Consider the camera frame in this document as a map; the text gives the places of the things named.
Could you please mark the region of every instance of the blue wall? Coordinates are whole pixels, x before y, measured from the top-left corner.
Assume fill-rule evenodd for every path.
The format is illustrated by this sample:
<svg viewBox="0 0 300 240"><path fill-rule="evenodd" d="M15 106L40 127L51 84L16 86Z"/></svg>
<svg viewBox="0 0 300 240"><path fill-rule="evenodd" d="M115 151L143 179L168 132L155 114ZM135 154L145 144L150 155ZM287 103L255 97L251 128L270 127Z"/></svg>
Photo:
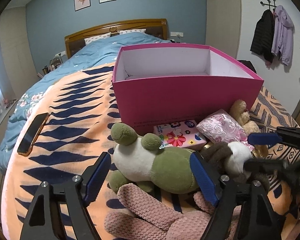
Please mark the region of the blue wall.
<svg viewBox="0 0 300 240"><path fill-rule="evenodd" d="M32 0L26 6L28 39L34 65L41 71L65 50L64 37L121 20L166 18L169 32L183 32L182 42L205 43L206 0L116 0L74 11L74 0Z"/></svg>

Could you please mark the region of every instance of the pink box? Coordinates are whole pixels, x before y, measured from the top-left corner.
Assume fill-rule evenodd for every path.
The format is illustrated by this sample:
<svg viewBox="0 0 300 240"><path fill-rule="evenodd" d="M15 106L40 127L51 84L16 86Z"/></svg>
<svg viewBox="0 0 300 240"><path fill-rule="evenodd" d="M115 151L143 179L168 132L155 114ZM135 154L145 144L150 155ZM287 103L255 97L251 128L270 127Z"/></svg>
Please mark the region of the pink box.
<svg viewBox="0 0 300 240"><path fill-rule="evenodd" d="M196 126L195 120L162 124L154 126L153 133L161 138L161 149L175 146L198 151L207 143L207 140Z"/></svg>
<svg viewBox="0 0 300 240"><path fill-rule="evenodd" d="M140 135L162 123L200 122L242 99L250 109L262 78L206 45L141 44L122 47L113 88L122 122Z"/></svg>

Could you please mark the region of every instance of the wooden headboard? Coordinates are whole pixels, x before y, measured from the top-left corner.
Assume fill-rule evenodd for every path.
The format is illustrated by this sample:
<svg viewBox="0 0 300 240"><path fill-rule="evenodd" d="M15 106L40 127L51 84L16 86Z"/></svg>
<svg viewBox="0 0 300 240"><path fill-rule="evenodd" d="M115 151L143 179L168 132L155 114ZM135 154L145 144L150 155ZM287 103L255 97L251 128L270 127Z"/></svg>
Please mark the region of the wooden headboard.
<svg viewBox="0 0 300 240"><path fill-rule="evenodd" d="M115 23L108 23L95 26L65 37L66 52L68 58L71 58L80 49L86 46L84 39L96 35L102 35L111 32L111 35L117 35L118 31L146 29L146 34L167 39L167 20L166 19L139 19L128 20Z"/></svg>

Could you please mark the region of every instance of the white plush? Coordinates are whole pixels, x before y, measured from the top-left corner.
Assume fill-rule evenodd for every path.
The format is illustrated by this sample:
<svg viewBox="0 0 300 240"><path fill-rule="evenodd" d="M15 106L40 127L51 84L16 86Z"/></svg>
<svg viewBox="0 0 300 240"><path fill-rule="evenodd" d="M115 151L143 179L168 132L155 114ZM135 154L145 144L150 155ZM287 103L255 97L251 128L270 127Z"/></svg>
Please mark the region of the white plush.
<svg viewBox="0 0 300 240"><path fill-rule="evenodd" d="M149 151L142 147L139 137L134 143L124 146L118 144L113 153L113 161L118 170L129 180L149 181L150 170L157 150Z"/></svg>
<svg viewBox="0 0 300 240"><path fill-rule="evenodd" d="M249 178L251 173L243 169L243 164L246 160L253 158L250 149L241 142L230 142L228 147L233 154L225 160L226 173L234 177L243 173Z"/></svg>

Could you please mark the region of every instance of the lavender hoodie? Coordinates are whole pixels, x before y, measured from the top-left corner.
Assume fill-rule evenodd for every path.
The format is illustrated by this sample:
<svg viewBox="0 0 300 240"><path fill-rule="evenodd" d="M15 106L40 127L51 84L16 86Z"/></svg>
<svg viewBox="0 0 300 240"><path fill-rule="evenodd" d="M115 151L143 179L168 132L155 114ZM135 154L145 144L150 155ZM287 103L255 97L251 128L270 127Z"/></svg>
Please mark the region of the lavender hoodie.
<svg viewBox="0 0 300 240"><path fill-rule="evenodd" d="M289 65L292 59L293 51L293 22L286 10L279 5L275 9L274 37L272 43L272 54L281 53L281 61Z"/></svg>

